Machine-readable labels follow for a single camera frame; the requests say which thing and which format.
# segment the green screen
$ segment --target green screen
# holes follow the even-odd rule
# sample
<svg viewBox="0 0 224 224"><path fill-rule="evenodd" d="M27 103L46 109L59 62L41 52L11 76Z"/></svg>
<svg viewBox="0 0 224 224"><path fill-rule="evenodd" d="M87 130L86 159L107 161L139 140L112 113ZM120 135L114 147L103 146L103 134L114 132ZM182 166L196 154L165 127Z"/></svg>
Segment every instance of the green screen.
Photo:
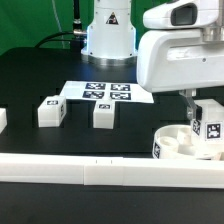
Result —
<svg viewBox="0 0 224 224"><path fill-rule="evenodd" d="M147 31L143 13L165 0L132 0L131 21L137 30L137 43ZM83 28L93 19L94 0L80 0ZM14 47L34 47L40 40L59 32L57 12L62 31L72 31L72 0L1 0L0 1L0 54ZM44 47L62 48L61 42L47 43Z"/></svg>

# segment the black cable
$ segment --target black cable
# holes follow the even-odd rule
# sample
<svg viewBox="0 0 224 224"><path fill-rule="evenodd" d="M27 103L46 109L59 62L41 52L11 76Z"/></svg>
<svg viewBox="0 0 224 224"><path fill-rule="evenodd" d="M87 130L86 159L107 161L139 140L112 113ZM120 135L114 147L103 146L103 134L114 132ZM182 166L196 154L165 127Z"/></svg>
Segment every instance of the black cable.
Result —
<svg viewBox="0 0 224 224"><path fill-rule="evenodd" d="M73 21L73 30L82 29L82 22L80 18L80 8L79 8L79 0L73 0L73 13L74 13L74 21Z"/></svg>
<svg viewBox="0 0 224 224"><path fill-rule="evenodd" d="M73 0L74 19L80 19L79 0Z"/></svg>
<svg viewBox="0 0 224 224"><path fill-rule="evenodd" d="M42 44L52 40L53 38L60 37L60 36L63 36L63 35L74 35L74 34L71 31L64 31L64 32L59 32L59 33L52 34L50 36L45 37L38 44L36 44L35 48L39 48Z"/></svg>

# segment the printed marker sheet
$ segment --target printed marker sheet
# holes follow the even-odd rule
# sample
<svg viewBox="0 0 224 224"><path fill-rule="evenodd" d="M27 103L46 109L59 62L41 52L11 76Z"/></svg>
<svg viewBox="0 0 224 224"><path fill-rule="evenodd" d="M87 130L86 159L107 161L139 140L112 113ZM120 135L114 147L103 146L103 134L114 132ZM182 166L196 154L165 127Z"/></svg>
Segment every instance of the printed marker sheet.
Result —
<svg viewBox="0 0 224 224"><path fill-rule="evenodd" d="M138 84L67 81L60 93L70 100L99 100L110 97L115 101L153 103L151 93Z"/></svg>

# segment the black table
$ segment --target black table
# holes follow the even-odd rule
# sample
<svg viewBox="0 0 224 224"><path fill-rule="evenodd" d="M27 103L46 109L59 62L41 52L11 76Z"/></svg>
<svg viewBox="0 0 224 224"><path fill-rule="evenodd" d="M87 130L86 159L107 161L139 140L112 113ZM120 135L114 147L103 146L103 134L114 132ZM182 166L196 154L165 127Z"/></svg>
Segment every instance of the black table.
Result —
<svg viewBox="0 0 224 224"><path fill-rule="evenodd" d="M93 128L94 102L67 101L59 128L38 128L37 108L67 80L136 83L136 67L84 63L69 50L15 48L0 57L0 107L7 108L1 153L150 158L154 132L187 124L177 92L155 104L116 103L113 130ZM199 98L223 102L223 88ZM0 183L0 223L222 223L223 190Z"/></svg>

